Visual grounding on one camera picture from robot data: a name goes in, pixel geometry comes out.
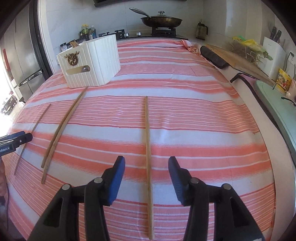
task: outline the stainless steel refrigerator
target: stainless steel refrigerator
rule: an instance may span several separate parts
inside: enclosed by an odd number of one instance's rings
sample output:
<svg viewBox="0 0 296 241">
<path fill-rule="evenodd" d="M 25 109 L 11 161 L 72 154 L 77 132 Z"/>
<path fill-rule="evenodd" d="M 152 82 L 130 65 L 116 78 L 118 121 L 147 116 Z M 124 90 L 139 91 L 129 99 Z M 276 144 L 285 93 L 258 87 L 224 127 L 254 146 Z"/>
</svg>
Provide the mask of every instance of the stainless steel refrigerator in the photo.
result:
<svg viewBox="0 0 296 241">
<path fill-rule="evenodd" d="M 33 1 L 11 23 L 0 40 L 3 60 L 11 71 L 14 88 L 18 88 L 26 102 L 49 77 L 36 43 Z"/>
</svg>

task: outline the wooden chopstick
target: wooden chopstick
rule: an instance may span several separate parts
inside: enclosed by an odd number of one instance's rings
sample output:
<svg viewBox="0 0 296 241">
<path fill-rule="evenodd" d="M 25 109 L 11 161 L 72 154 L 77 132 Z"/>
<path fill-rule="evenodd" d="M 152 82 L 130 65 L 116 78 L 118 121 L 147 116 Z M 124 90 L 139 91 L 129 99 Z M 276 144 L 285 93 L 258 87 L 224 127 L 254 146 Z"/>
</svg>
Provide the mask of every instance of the wooden chopstick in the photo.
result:
<svg viewBox="0 0 296 241">
<path fill-rule="evenodd" d="M 45 179 L 46 179 L 47 171 L 48 171 L 48 168 L 49 168 L 49 164 L 50 164 L 50 161 L 52 159 L 52 155 L 54 154 L 55 148 L 57 147 L 57 144 L 59 143 L 59 139 L 60 139 L 60 137 L 61 137 L 61 135 L 62 135 L 67 123 L 68 123 L 68 121 L 70 120 L 72 114 L 74 113 L 76 108 L 79 106 L 80 101 L 85 96 L 86 90 L 87 90 L 87 87 L 81 92 L 81 94 L 78 96 L 78 98 L 74 101 L 74 103 L 72 104 L 72 106 L 70 107 L 68 112 L 66 113 L 65 117 L 63 118 L 62 125 L 59 128 L 59 130 L 58 130 L 58 132 L 57 132 L 57 134 L 55 136 L 55 139 L 53 139 L 52 146 L 51 146 L 51 148 L 50 148 L 50 150 L 48 152 L 48 155 L 46 156 L 46 159 L 45 159 L 44 170 L 43 170 L 43 175 L 42 175 L 42 179 L 41 179 L 42 184 L 45 183 Z"/>
<path fill-rule="evenodd" d="M 46 161 L 46 159 L 47 159 L 47 157 L 48 157 L 49 151 L 50 151 L 50 149 L 51 149 L 51 147 L 52 147 L 52 145 L 53 145 L 53 143 L 54 143 L 54 140 L 55 140 L 56 137 L 57 137 L 57 134 L 58 134 L 59 130 L 61 129 L 61 127 L 62 127 L 63 123 L 65 122 L 67 116 L 69 115 L 70 111 L 71 111 L 72 108 L 75 106 L 75 104 L 76 104 L 77 101 L 80 99 L 80 97 L 83 95 L 83 93 L 86 91 L 86 89 L 87 89 L 87 87 L 81 92 L 81 94 L 80 94 L 80 95 L 77 97 L 77 99 L 73 102 L 73 104 L 71 105 L 70 109 L 69 109 L 68 112 L 65 114 L 65 116 L 64 116 L 64 118 L 62 119 L 61 123 L 60 123 L 59 126 L 57 127 L 57 130 L 55 131 L 54 136 L 53 136 L 52 140 L 50 141 L 49 146 L 48 146 L 48 148 L 47 148 L 47 150 L 46 150 L 46 152 L 45 152 L 45 154 L 44 154 L 44 158 L 43 158 L 43 160 L 42 160 L 41 168 L 44 168 L 45 161 Z"/>
<path fill-rule="evenodd" d="M 145 98 L 145 129 L 146 129 L 146 167 L 147 167 L 147 187 L 148 187 L 148 233 L 149 239 L 154 239 L 154 214 L 153 214 L 153 188 L 151 178 L 151 144 L 150 144 L 150 125 L 148 96 Z"/>
<path fill-rule="evenodd" d="M 42 113 L 42 115 L 40 116 L 40 118 L 38 119 L 38 121 L 36 122 L 35 126 L 33 127 L 33 130 L 31 131 L 31 134 L 33 134 L 34 130 L 36 129 L 36 127 L 37 127 L 37 125 L 39 124 L 39 122 L 41 121 L 41 119 L 42 119 L 42 117 L 44 116 L 45 112 L 49 109 L 50 105 L 51 105 L 51 104 L 48 105 L 48 107 L 44 110 L 44 112 Z M 20 160 L 21 160 L 21 158 L 22 158 L 22 154 L 24 153 L 24 150 L 26 149 L 27 144 L 28 144 L 28 143 L 26 143 L 26 144 L 24 145 L 24 147 L 23 147 L 23 149 L 22 149 L 22 152 L 20 153 L 20 157 L 19 157 L 19 159 L 17 160 L 17 165 L 15 166 L 15 172 L 14 172 L 14 175 L 16 175 L 16 173 L 17 173 L 17 168 L 18 168 L 18 166 L 19 166 L 19 164 L 20 164 Z"/>
</svg>

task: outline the red and white striped cloth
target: red and white striped cloth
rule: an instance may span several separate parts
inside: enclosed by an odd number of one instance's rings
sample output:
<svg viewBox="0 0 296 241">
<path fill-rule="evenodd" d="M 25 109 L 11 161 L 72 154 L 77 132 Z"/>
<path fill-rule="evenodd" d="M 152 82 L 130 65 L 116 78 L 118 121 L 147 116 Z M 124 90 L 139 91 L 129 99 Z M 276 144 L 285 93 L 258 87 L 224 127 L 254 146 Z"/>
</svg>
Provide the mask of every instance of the red and white striped cloth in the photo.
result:
<svg viewBox="0 0 296 241">
<path fill-rule="evenodd" d="M 90 87 L 66 126 L 42 185 L 41 161 L 57 126 L 82 89 L 67 87 L 61 71 L 30 98 L 10 132 L 30 131 L 51 107 L 27 145 L 3 157 L 9 183 L 9 216 L 28 238 L 39 216 L 64 184 L 84 185 L 118 155 L 126 170 L 117 200 L 104 207 L 111 240 L 148 239 L 145 96 L 149 96 L 155 240 L 182 240 L 189 213 L 178 202 L 168 158 L 207 184 L 229 183 L 267 240 L 275 211 L 273 171 L 263 138 L 249 109 L 224 76 L 190 43 L 171 39 L 118 42 L 121 70 L 107 84 Z M 213 239 L 210 205 L 208 240 Z M 83 205 L 80 239 L 85 240 Z"/>
</svg>

